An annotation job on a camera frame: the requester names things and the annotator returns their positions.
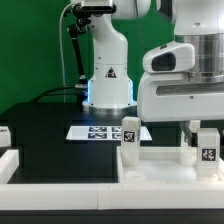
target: green wall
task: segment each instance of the green wall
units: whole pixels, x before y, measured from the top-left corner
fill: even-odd
[[[68,0],[1,0],[0,1],[0,113],[20,102],[51,88],[62,86],[58,24],[63,6]],[[75,21],[64,19],[63,40],[67,84],[77,82],[74,52],[66,27]],[[143,50],[136,20],[114,21],[115,28],[129,42],[128,74],[137,86],[143,74]],[[147,50],[173,38],[173,27],[162,20],[155,10],[155,0],[149,13],[140,19]],[[91,35],[80,37],[85,71],[90,78],[93,68]],[[61,101],[45,98],[43,101]]]

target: black table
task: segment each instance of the black table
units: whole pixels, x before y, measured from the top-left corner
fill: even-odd
[[[66,141],[71,125],[120,126],[123,116],[99,116],[76,104],[21,103],[0,115],[8,126],[20,166],[9,184],[116,183],[116,147],[120,142]],[[176,146],[177,122],[143,124],[152,146]],[[220,122],[205,126],[222,125]],[[223,210],[0,211],[0,223],[224,223]]]

